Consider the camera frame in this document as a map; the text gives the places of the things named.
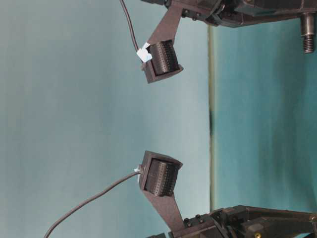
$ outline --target cable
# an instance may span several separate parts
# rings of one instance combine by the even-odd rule
[[[44,238],[48,238],[50,236],[50,234],[52,233],[52,231],[62,222],[64,221],[66,218],[68,218],[71,214],[73,214],[74,212],[76,212],[77,210],[79,210],[80,208],[82,208],[83,206],[87,205],[88,203],[96,200],[97,198],[105,195],[107,192],[109,192],[111,189],[113,189],[114,187],[116,187],[117,185],[119,185],[120,183],[128,180],[129,178],[140,174],[140,172],[133,172],[129,175],[127,175],[126,177],[123,177],[122,179],[114,182],[112,185],[110,185],[109,187],[107,187],[104,191],[96,194],[95,196],[87,199],[86,201],[82,202],[81,204],[79,204],[77,207],[74,207],[72,210],[70,210],[69,212],[67,212],[64,216],[62,216],[61,218],[59,218],[48,230],[48,232],[46,232]]]
[[[139,50],[139,47],[138,47],[137,41],[135,40],[134,30],[133,30],[133,26],[132,26],[132,22],[131,22],[131,19],[130,19],[130,15],[129,15],[128,9],[127,9],[127,7],[125,6],[125,3],[124,3],[123,0],[120,0],[120,3],[121,3],[121,6],[122,6],[122,8],[123,8],[124,14],[125,14],[125,16],[126,16],[126,18],[127,18],[127,21],[128,21],[128,25],[129,25],[129,30],[130,30],[130,34],[131,34],[132,43],[133,43],[133,45],[134,45],[135,51],[138,51],[138,50]]]

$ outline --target threaded bolt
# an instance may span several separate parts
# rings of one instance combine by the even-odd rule
[[[313,53],[315,50],[315,13],[306,12],[301,17],[304,53]]]
[[[314,50],[315,50],[314,36],[313,35],[304,36],[304,53],[310,54],[310,53],[313,53]]]

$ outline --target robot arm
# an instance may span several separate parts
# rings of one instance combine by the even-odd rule
[[[182,164],[147,151],[140,166],[139,185],[171,229],[170,238],[293,238],[317,235],[317,214],[236,206],[182,220],[174,197]],[[164,234],[149,238],[166,238]]]
[[[304,53],[314,52],[316,0],[142,0],[165,5],[166,15],[148,40],[153,59],[142,70],[148,83],[172,77],[183,68],[178,64],[174,39],[181,17],[212,26],[242,27],[300,18]]]

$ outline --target white tape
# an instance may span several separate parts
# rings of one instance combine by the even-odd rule
[[[134,172],[140,172],[140,166],[138,166],[136,169],[134,169]]]
[[[149,46],[150,44],[146,42],[143,47],[137,51],[137,55],[144,63],[152,59],[152,55],[147,50]]]

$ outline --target teal wall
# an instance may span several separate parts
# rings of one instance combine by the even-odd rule
[[[127,1],[145,43],[163,7]],[[43,237],[82,200],[130,173],[145,150],[184,163],[184,217],[209,211],[207,26],[183,19],[185,71],[148,85],[118,0],[4,0],[0,8],[0,237]],[[83,208],[55,238],[167,231],[136,178]]]
[[[213,28],[214,206],[317,210],[317,53],[300,20]]]

